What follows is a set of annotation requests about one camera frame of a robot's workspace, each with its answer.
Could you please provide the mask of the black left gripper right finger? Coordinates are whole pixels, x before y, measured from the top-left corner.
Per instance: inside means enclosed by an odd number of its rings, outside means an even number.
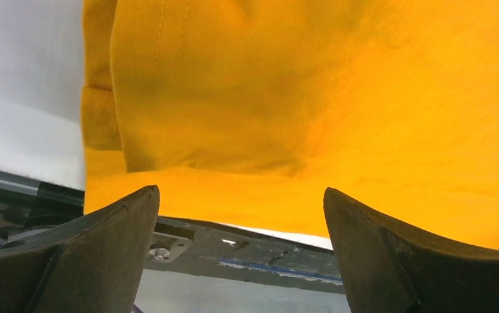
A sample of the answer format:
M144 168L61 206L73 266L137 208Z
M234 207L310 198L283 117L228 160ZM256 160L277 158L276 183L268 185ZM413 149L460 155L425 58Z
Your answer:
M323 209L352 312L499 312L499 250L417 228L334 188Z

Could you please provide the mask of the yellow t shirt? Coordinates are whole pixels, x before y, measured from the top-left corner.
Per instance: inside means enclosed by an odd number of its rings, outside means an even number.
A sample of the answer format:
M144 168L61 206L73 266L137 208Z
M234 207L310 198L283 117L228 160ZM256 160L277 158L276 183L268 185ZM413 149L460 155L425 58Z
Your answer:
M327 236L336 188L499 250L499 1L85 1L84 211Z

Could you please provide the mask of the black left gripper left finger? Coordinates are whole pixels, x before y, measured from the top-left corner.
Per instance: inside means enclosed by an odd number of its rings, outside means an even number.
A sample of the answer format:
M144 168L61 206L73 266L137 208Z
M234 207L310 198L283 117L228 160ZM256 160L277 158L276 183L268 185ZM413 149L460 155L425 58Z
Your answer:
M159 203L145 186L0 247L0 312L131 312Z

